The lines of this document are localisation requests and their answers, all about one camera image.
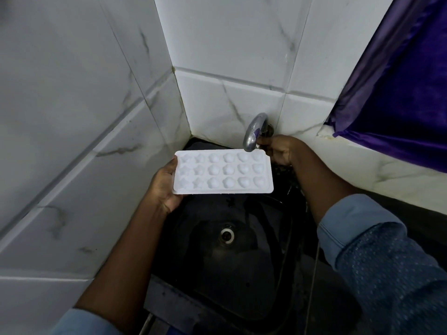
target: denim shirt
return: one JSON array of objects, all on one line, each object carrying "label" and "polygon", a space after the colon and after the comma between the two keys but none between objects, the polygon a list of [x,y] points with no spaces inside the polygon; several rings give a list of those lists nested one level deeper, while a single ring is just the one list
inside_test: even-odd
[{"label": "denim shirt", "polygon": [[[327,211],[317,234],[377,334],[447,334],[447,273],[407,237],[396,216],[355,194]],[[120,332],[99,316],[70,309],[52,334]]]}]

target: sink drain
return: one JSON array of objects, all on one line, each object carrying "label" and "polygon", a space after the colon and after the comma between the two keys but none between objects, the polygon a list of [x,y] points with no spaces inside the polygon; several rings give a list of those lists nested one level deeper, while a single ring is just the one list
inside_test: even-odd
[{"label": "sink drain", "polygon": [[219,239],[224,245],[229,246],[234,241],[234,232],[230,228],[223,228],[220,231]]}]

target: hand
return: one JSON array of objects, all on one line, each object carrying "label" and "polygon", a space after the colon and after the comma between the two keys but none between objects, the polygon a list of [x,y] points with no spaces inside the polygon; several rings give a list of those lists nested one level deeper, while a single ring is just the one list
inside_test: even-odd
[{"label": "hand", "polygon": [[286,135],[258,137],[256,142],[261,145],[272,161],[284,166],[291,165],[292,156],[302,143],[297,138]]},{"label": "hand", "polygon": [[152,178],[151,185],[146,193],[145,200],[155,202],[159,204],[166,214],[171,213],[182,202],[183,195],[173,194],[172,188],[174,183],[174,172],[177,167],[177,157],[166,164],[163,168],[160,168]]}]

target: ice cube tray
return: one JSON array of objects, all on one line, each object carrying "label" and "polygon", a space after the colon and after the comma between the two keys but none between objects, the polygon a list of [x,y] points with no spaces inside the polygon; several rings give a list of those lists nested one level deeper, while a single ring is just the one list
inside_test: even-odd
[{"label": "ice cube tray", "polygon": [[271,193],[270,158],[243,149],[178,151],[174,194]]}]

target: mold cavity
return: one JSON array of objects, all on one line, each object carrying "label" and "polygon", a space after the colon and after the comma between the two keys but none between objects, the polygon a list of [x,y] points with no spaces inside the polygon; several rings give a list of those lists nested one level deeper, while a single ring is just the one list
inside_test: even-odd
[{"label": "mold cavity", "polygon": [[239,182],[240,186],[243,188],[247,188],[250,185],[250,179],[245,176],[238,178],[237,181]]},{"label": "mold cavity", "polygon": [[249,153],[248,152],[237,153],[237,158],[242,162],[247,162],[249,160]]},{"label": "mold cavity", "polygon": [[265,186],[265,179],[263,177],[257,176],[253,179],[253,182],[259,188]]},{"label": "mold cavity", "polygon": [[237,166],[241,174],[247,174],[250,171],[250,167],[248,164],[240,164]]},{"label": "mold cavity", "polygon": [[199,154],[195,157],[196,163],[204,163],[205,157],[202,154]]},{"label": "mold cavity", "polygon": [[219,162],[219,156],[217,154],[211,154],[209,157],[211,163]]},{"label": "mold cavity", "polygon": [[215,177],[210,178],[207,181],[207,183],[208,183],[208,187],[210,189],[215,189],[215,188],[217,188],[219,186],[219,181]]},{"label": "mold cavity", "polygon": [[180,188],[191,189],[193,187],[192,183],[187,179],[183,178],[180,180]]},{"label": "mold cavity", "polygon": [[178,173],[182,176],[187,176],[190,174],[190,170],[188,167],[182,167],[178,170]]},{"label": "mold cavity", "polygon": [[234,167],[230,166],[229,164],[227,164],[224,168],[223,168],[223,173],[225,175],[233,175],[234,174]]},{"label": "mold cavity", "polygon": [[255,163],[253,170],[256,174],[261,174],[264,171],[264,165],[262,163]]},{"label": "mold cavity", "polygon": [[204,172],[205,169],[203,166],[197,166],[196,168],[194,168],[194,174],[196,175],[203,175]]},{"label": "mold cavity", "polygon": [[223,156],[223,159],[225,160],[226,163],[234,162],[234,155],[227,153]]},{"label": "mold cavity", "polygon": [[263,155],[264,155],[264,153],[262,151],[260,151],[259,149],[256,149],[251,152],[251,156],[253,157],[253,160],[258,161],[258,162],[262,160]]},{"label": "mold cavity", "polygon": [[225,188],[233,188],[236,184],[236,181],[233,180],[231,177],[227,177],[225,180],[223,180],[223,186]]},{"label": "mold cavity", "polygon": [[191,156],[189,154],[186,154],[185,156],[182,156],[182,162],[187,163],[191,160]]},{"label": "mold cavity", "polygon": [[219,175],[220,168],[218,166],[216,166],[215,164],[213,164],[213,165],[208,167],[208,173],[210,175]]},{"label": "mold cavity", "polygon": [[204,183],[205,183],[205,181],[198,177],[193,182],[194,189],[202,188]]}]

